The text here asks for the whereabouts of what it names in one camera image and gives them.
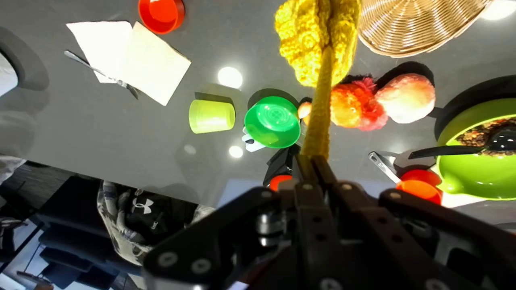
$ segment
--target green bowl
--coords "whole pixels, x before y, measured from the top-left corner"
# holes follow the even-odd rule
[[[301,135],[294,104],[283,96],[265,96],[244,114],[249,136],[269,148],[286,148]]]
[[[475,104],[446,123],[438,144],[460,144],[465,130],[496,119],[516,117],[516,99],[501,98]],[[516,199],[516,154],[454,154],[436,157],[439,188],[486,199]]]

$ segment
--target yellow plush toy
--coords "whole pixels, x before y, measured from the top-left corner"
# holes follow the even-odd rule
[[[328,154],[330,88],[352,64],[359,9],[359,0],[286,0],[275,12],[278,52],[315,86],[301,154]]]

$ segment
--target bowl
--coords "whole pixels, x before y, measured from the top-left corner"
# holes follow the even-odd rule
[[[296,106],[275,94],[256,101],[246,110],[243,123],[249,136],[269,148],[286,148],[301,135]]]
[[[181,0],[138,0],[138,14],[148,30],[164,35],[180,27],[185,7]]]
[[[516,117],[516,99],[501,98],[475,104],[452,117],[438,136],[438,144],[460,144],[465,130],[496,119]],[[436,157],[439,188],[485,199],[516,199],[516,154],[449,154]]]

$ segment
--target metal spoon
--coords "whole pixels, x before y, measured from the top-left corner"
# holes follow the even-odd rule
[[[473,154],[483,149],[496,152],[516,152],[516,128],[496,130],[483,146],[430,146],[412,151],[407,159],[438,156],[438,154]]]

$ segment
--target green plate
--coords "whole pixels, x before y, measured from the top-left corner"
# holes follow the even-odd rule
[[[465,130],[496,119],[516,117],[516,99],[501,98],[472,106],[443,128],[438,144],[459,144]],[[516,154],[454,154],[436,157],[439,188],[486,199],[516,199]]]

